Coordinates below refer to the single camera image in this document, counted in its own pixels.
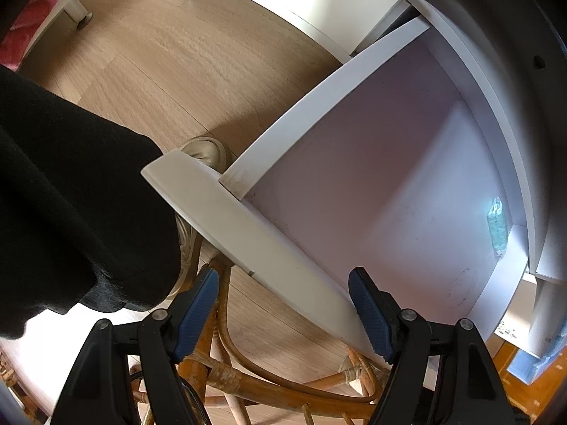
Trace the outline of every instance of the blue rubber pad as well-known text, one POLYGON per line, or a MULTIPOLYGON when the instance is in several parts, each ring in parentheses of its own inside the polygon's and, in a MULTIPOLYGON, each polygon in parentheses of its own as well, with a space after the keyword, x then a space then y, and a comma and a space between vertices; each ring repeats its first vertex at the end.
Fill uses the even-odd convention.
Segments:
POLYGON ((349 275, 349 294, 374 352, 377 355, 383 356, 388 363, 391 363, 395 350, 392 345, 390 325, 378 308, 375 299, 357 269, 351 271, 349 275))
POLYGON ((195 282, 193 288, 196 288, 193 301, 179 323, 178 342, 172 353, 172 361, 174 363, 180 363, 183 358, 193 352, 209 313, 217 300, 219 289, 217 271, 211 268, 202 270, 199 273, 199 278, 201 279, 195 282))

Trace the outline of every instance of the red fabric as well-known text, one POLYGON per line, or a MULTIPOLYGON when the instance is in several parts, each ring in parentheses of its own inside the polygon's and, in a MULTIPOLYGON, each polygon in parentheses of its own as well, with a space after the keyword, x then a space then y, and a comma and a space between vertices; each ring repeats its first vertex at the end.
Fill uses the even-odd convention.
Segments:
POLYGON ((58 0, 29 0, 0 44, 0 64, 17 70, 40 25, 58 0))

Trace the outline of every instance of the black cable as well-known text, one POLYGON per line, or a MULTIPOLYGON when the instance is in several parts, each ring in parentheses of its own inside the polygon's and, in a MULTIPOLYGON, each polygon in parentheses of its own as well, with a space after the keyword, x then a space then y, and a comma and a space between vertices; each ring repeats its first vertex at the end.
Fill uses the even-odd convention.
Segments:
POLYGON ((209 418, 209 415, 207 414, 207 411, 205 410, 205 406, 203 405, 203 403, 201 402, 201 399, 199 398, 199 395, 195 391, 195 388, 193 388, 193 386, 188 381, 186 381, 183 377, 180 377, 179 381, 181 382, 183 387, 185 387, 185 390, 187 390, 187 393, 189 393, 193 402, 197 405, 197 409, 199 409, 199 413, 200 413, 203 421, 205 422, 205 424, 206 425, 213 425, 211 423, 211 419, 209 418))
POLYGON ((132 374, 130 374, 130 382, 134 382, 134 380, 138 380, 140 377, 143 377, 144 373, 141 370, 138 370, 132 374))
MULTIPOLYGON (((138 380, 138 379, 142 378, 143 376, 144 376, 144 372, 142 370, 134 372, 134 373, 130 374, 130 382, 134 382, 134 380, 138 380)), ((178 378, 179 378, 179 381, 182 384, 183 388, 185 388, 187 393, 189 393, 189 396, 191 397, 191 399, 193 400, 193 402, 197 406, 196 409, 198 410, 199 415, 201 416, 201 418, 203 419, 205 424, 206 425, 213 425, 212 422, 211 422, 211 419, 209 418, 209 415, 207 414, 205 406, 203 406, 203 403, 201 402, 201 399, 199 398, 199 395, 197 394, 195 389, 183 377, 178 376, 178 378)))

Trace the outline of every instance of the white drawer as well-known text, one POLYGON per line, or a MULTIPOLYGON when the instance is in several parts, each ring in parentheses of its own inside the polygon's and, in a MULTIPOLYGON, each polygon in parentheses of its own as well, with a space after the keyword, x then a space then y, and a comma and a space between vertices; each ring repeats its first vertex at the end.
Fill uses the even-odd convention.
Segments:
POLYGON ((415 18, 353 58, 220 182, 345 292, 350 270, 365 266, 402 307, 446 323, 468 316, 487 338, 543 246, 537 107, 490 32, 473 30, 478 43, 430 3, 410 2, 433 27, 415 18), (510 231, 500 261, 486 219, 495 197, 510 231))

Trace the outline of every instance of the beige shoe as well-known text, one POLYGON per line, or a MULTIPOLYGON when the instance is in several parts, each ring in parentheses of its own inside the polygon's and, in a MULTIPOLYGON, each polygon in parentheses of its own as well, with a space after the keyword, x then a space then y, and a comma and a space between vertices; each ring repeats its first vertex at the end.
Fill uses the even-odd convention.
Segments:
MULTIPOLYGON (((180 147, 183 153, 198 159, 222 174, 232 163, 232 154, 226 144, 213 137, 201 136, 189 140, 180 147)), ((202 236, 180 216, 176 216, 181 250, 181 273, 167 299, 186 291, 197 275, 202 236)))

